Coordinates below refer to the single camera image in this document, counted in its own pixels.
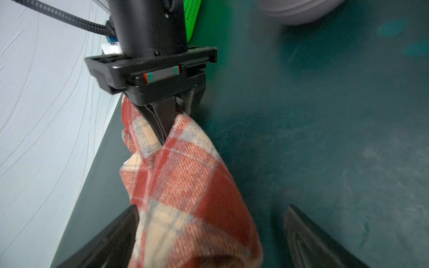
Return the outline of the red plaid skirt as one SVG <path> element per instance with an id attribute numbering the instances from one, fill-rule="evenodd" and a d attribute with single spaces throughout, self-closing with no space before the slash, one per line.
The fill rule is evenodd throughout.
<path id="1" fill-rule="evenodd" d="M 132 268 L 259 268 L 263 249 L 242 196 L 212 141 L 179 113 L 165 144 L 124 97 L 120 168 L 139 211 Z"/>

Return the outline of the green plastic basket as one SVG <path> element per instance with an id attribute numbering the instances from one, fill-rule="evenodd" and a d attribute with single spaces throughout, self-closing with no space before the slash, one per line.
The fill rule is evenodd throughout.
<path id="1" fill-rule="evenodd" d="M 196 26 L 202 0 L 184 0 L 185 27 L 187 43 L 191 41 Z"/>

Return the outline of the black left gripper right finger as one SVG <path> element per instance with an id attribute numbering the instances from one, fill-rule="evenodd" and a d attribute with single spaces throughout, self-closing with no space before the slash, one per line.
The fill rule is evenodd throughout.
<path id="1" fill-rule="evenodd" d="M 295 205 L 284 218 L 289 251 L 296 268 L 366 268 Z"/>

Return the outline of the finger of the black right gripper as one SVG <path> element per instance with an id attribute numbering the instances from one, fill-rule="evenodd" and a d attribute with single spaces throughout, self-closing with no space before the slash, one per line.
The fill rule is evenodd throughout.
<path id="1" fill-rule="evenodd" d="M 181 110 L 189 116 L 192 115 L 194 110 L 198 108 L 205 90 L 206 85 L 200 84 L 196 85 L 192 89 L 179 93 L 177 97 L 181 100 L 181 103 L 179 104 Z"/>
<path id="2" fill-rule="evenodd" d="M 165 144 L 174 125 L 176 104 L 176 97 L 169 97 L 145 106 L 136 107 L 152 127 L 162 145 Z"/>

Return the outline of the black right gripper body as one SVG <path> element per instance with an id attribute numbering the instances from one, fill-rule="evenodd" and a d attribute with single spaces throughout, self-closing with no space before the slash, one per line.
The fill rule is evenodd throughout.
<path id="1" fill-rule="evenodd" d="M 189 46 L 183 1 L 108 1 L 121 49 L 88 57 L 86 65 L 109 94 L 147 106 L 205 86 L 204 68 L 217 49 Z"/>

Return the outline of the lilac bowl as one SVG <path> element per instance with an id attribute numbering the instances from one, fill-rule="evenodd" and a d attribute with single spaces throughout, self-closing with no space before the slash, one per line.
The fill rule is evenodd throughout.
<path id="1" fill-rule="evenodd" d="M 344 0 L 262 0 L 261 11 L 284 25 L 296 26 L 315 22 L 332 12 Z"/>

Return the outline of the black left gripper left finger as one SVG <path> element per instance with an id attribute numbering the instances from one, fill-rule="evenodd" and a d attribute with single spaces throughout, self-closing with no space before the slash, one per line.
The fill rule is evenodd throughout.
<path id="1" fill-rule="evenodd" d="M 136 241 L 139 213 L 129 206 L 60 268 L 127 268 Z"/>

